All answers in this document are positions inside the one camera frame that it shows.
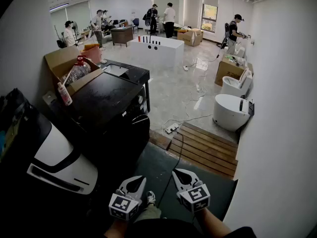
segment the sneaker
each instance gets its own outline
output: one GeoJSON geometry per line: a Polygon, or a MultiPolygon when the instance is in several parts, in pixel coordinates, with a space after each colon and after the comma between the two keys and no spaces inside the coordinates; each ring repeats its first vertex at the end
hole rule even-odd
{"type": "Polygon", "coordinates": [[[155,205],[155,195],[153,191],[147,192],[147,198],[148,198],[148,204],[154,204],[155,205]]]}

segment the white container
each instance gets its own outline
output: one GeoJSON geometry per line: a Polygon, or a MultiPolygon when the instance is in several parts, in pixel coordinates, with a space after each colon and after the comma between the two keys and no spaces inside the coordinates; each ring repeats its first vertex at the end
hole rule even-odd
{"type": "Polygon", "coordinates": [[[69,106],[70,104],[73,103],[73,100],[71,99],[66,87],[64,85],[62,85],[60,82],[57,83],[58,85],[58,92],[61,96],[61,98],[63,99],[64,103],[66,106],[69,106]]]}
{"type": "Polygon", "coordinates": [[[138,38],[132,40],[130,42],[132,55],[144,63],[155,62],[167,67],[174,67],[183,62],[183,41],[157,36],[151,36],[151,43],[149,41],[149,35],[142,35],[141,42],[138,38]]]}
{"type": "Polygon", "coordinates": [[[227,94],[216,96],[212,119],[220,127],[229,131],[236,131],[249,118],[249,102],[247,100],[227,94]]]}

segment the ceiling light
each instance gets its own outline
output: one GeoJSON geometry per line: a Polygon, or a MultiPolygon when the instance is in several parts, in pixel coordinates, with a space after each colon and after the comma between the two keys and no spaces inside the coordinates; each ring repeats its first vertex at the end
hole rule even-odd
{"type": "Polygon", "coordinates": [[[66,3],[66,4],[63,4],[63,5],[61,5],[61,6],[58,6],[58,7],[56,7],[56,8],[50,9],[50,11],[52,11],[52,10],[56,10],[56,9],[58,9],[58,8],[61,8],[61,7],[64,7],[64,6],[66,6],[66,5],[68,5],[68,4],[66,3]]]}

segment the toilet lid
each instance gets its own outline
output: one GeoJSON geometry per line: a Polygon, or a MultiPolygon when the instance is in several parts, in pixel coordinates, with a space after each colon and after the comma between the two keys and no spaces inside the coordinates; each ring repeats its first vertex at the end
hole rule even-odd
{"type": "Polygon", "coordinates": [[[228,94],[218,94],[215,99],[225,109],[241,114],[249,113],[249,102],[247,100],[228,94]],[[240,111],[241,100],[243,100],[242,111],[240,111]]]}

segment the pants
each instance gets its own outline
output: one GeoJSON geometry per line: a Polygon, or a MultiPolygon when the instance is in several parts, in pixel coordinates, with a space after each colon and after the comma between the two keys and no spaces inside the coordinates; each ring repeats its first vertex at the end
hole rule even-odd
{"type": "Polygon", "coordinates": [[[134,223],[140,221],[140,220],[148,220],[148,219],[159,219],[162,211],[157,208],[153,204],[149,204],[147,208],[143,210],[143,212],[140,214],[140,216],[135,220],[134,223]]]}
{"type": "Polygon", "coordinates": [[[156,19],[151,19],[151,24],[150,24],[150,34],[155,34],[157,31],[157,21],[156,19]]]}
{"type": "Polygon", "coordinates": [[[166,37],[167,37],[167,38],[173,37],[173,33],[174,33],[174,22],[166,22],[166,23],[165,23],[165,32],[166,32],[166,37]]]}
{"type": "Polygon", "coordinates": [[[236,47],[236,42],[228,38],[228,55],[233,55],[236,47]]]}
{"type": "Polygon", "coordinates": [[[103,34],[101,33],[101,31],[95,31],[94,32],[97,38],[97,41],[99,43],[99,48],[103,47],[103,34]]]}

